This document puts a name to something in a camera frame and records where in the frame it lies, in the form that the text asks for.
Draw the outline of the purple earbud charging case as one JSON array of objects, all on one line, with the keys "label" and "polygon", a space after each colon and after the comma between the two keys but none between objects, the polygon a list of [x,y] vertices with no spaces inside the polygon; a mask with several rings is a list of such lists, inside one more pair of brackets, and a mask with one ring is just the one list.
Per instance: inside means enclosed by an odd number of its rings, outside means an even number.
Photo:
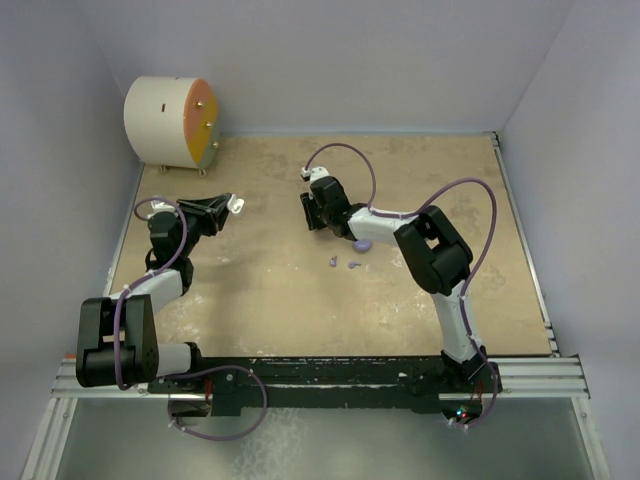
[{"label": "purple earbud charging case", "polygon": [[352,243],[352,248],[358,253],[366,253],[373,246],[373,242],[371,240],[356,240]]}]

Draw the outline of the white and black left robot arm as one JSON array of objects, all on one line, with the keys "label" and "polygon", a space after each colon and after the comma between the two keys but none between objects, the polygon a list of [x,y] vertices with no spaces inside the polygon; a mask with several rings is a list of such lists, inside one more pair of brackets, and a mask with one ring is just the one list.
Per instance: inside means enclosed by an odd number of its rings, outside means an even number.
[{"label": "white and black left robot arm", "polygon": [[170,375],[184,392],[202,387],[204,365],[192,359],[187,343],[160,344],[155,315],[184,296],[193,282],[189,255],[203,237],[217,235],[229,216],[244,207],[240,197],[225,193],[200,200],[146,200],[152,212],[144,220],[151,248],[144,275],[107,297],[85,300],[80,309],[76,379],[85,388],[116,386],[126,390]]}]

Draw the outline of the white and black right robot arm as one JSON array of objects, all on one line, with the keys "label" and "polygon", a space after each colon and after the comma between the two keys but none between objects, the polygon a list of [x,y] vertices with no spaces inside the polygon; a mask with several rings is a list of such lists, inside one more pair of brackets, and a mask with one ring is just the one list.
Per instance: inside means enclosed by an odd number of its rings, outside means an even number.
[{"label": "white and black right robot arm", "polygon": [[310,230],[327,228],[349,241],[370,241],[400,250],[415,283],[431,295],[443,337],[446,383],[467,391],[480,379],[486,351],[466,305],[473,254],[436,206],[419,213],[372,211],[351,203],[339,180],[324,168],[304,169],[309,191],[300,196]]}]

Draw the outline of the white earbud charging case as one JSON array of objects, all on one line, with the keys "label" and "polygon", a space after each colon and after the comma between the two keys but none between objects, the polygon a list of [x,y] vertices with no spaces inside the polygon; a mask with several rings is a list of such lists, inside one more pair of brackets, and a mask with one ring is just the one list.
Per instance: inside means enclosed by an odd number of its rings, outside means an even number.
[{"label": "white earbud charging case", "polygon": [[244,199],[232,194],[227,202],[226,208],[231,215],[239,216],[243,211],[244,205]]}]

